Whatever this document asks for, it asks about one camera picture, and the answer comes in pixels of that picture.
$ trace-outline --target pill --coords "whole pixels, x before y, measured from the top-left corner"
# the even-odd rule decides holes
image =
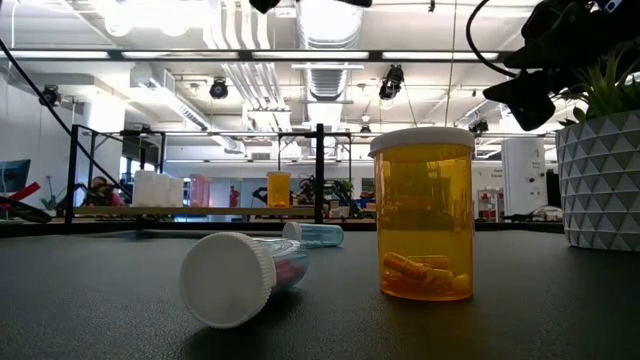
[[[434,269],[449,270],[449,258],[443,255],[409,256],[407,259]]]
[[[434,270],[428,265],[411,261],[396,253],[384,255],[382,264],[391,270],[399,272],[402,276],[417,281],[431,281],[434,277]]]
[[[454,278],[455,276],[449,270],[433,269],[433,281],[449,286]]]
[[[453,289],[456,291],[471,291],[471,280],[469,275],[458,275],[453,279]]]

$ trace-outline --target white child-resistant cap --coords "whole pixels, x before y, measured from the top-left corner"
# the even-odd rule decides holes
[[[287,223],[282,229],[282,237],[291,240],[302,240],[302,226],[298,223]]]
[[[200,240],[180,270],[182,300],[204,324],[228,329],[254,317],[276,284],[269,251],[238,233],[218,233]]]
[[[427,127],[397,130],[382,134],[371,141],[369,156],[378,152],[411,145],[463,145],[475,148],[473,133],[452,127]]]

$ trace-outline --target white container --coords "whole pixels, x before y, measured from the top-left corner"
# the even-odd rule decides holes
[[[155,200],[156,173],[138,170],[133,183],[133,206],[156,206]]]
[[[170,191],[171,189],[171,180],[169,175],[159,174],[156,175],[156,183],[155,183],[155,197],[156,197],[156,206],[159,207],[169,207],[170,206]]]
[[[169,203],[171,207],[184,206],[184,180],[171,178],[169,184]]]

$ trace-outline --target table surface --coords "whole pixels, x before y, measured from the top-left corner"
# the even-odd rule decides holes
[[[638,359],[640,255],[562,235],[479,232],[475,294],[378,289],[374,233],[310,252],[297,288],[213,330],[184,308],[189,239],[0,240],[0,359]]]

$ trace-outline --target shelf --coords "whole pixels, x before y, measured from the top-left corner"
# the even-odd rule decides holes
[[[177,208],[89,206],[75,208],[76,215],[261,215],[313,216],[312,208]]]

